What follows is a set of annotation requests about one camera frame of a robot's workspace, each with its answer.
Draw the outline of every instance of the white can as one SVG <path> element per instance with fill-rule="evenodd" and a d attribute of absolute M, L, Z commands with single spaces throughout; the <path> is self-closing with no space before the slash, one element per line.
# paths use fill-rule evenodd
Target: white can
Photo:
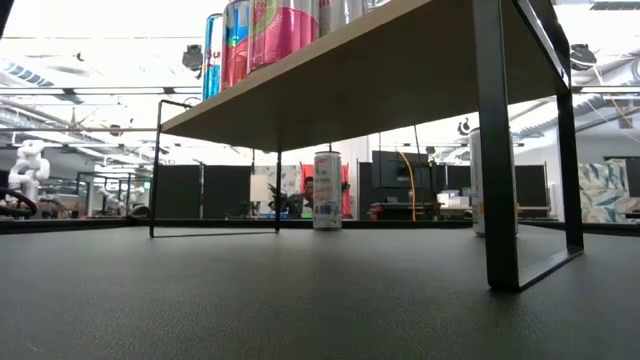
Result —
<path fill-rule="evenodd" d="M 342 228 L 342 161 L 340 153 L 316 153 L 313 165 L 313 228 Z"/>
<path fill-rule="evenodd" d="M 513 139 L 511 143 L 511 178 L 513 179 L 513 207 L 515 210 L 515 229 L 518 233 L 518 203 L 516 198 L 516 169 L 513 164 Z M 482 185 L 482 150 L 480 146 L 480 129 L 474 129 L 469 134 L 469 148 L 471 151 L 471 209 L 473 211 L 473 232 L 484 236 L 484 194 Z"/>
<path fill-rule="evenodd" d="M 367 13 L 366 0 L 320 0 L 320 36 L 327 35 Z"/>

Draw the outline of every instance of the yellow cable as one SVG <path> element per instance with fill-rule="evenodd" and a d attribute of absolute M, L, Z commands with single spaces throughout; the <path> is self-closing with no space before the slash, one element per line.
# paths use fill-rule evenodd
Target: yellow cable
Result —
<path fill-rule="evenodd" d="M 413 205 L 411 207 L 412 208 L 412 218 L 413 218 L 413 221 L 415 222 L 416 221 L 416 188 L 413 185 L 413 170 L 411 170 L 411 164 L 409 163 L 409 160 L 407 160 L 407 157 L 404 156 L 402 151 L 398 151 L 398 153 L 400 153 L 400 155 L 404 159 L 404 162 L 407 163 L 407 167 L 409 168 L 409 180 L 411 181 L 411 200 L 412 200 L 412 205 Z"/>

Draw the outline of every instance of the pink can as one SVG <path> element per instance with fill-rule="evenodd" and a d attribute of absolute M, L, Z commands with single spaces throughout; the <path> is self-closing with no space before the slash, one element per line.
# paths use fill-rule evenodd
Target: pink can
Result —
<path fill-rule="evenodd" d="M 249 70 L 271 65 L 320 36 L 319 0 L 250 0 Z"/>

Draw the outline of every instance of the dark gray floor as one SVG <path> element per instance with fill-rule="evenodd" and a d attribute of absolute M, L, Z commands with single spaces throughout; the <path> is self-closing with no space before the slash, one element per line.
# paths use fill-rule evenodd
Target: dark gray floor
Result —
<path fill-rule="evenodd" d="M 563 246 L 521 230 L 522 266 Z M 496 295 L 470 230 L 146 234 L 0 237 L 0 358 L 640 358 L 640 239 Z"/>

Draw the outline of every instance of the white robot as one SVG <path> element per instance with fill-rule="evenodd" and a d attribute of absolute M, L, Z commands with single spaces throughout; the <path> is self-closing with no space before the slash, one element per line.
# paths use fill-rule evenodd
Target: white robot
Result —
<path fill-rule="evenodd" d="M 42 158 L 44 148 L 42 140 L 24 141 L 18 148 L 18 160 L 9 172 L 9 189 L 22 190 L 21 193 L 34 203 L 38 201 L 40 180 L 48 179 L 51 169 L 49 161 Z M 12 202 L 14 198 L 8 197 L 7 200 Z"/>

